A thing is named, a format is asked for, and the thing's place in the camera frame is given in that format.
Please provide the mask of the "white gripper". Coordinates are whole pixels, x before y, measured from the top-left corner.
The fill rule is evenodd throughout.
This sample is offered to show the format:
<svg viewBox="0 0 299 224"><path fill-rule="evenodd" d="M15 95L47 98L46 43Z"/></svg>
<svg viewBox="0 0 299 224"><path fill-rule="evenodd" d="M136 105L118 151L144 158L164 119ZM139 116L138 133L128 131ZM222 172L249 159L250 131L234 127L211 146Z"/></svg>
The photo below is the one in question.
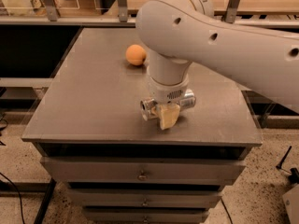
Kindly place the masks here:
<svg viewBox="0 0 299 224"><path fill-rule="evenodd" d="M164 85L155 81L150 71L147 71L147 81L149 96L159 103L156 105L156 111L160 119L160 128L162 130L172 128L176 124L180 113L180 106L174 104L174 102L184 97L189 77L185 77L179 84Z"/></svg>

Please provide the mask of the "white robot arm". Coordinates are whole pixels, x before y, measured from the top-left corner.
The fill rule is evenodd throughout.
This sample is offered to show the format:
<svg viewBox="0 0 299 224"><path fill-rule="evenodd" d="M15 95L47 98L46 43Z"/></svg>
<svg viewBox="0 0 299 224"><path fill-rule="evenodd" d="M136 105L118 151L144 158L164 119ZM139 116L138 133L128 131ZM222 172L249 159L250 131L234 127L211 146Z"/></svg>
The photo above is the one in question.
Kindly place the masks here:
<svg viewBox="0 0 299 224"><path fill-rule="evenodd" d="M150 0L135 27L149 48L150 99L140 102L145 120L173 127L188 95L188 69L199 63L290 110L299 112L299 36L226 23L213 18L210 0Z"/></svg>

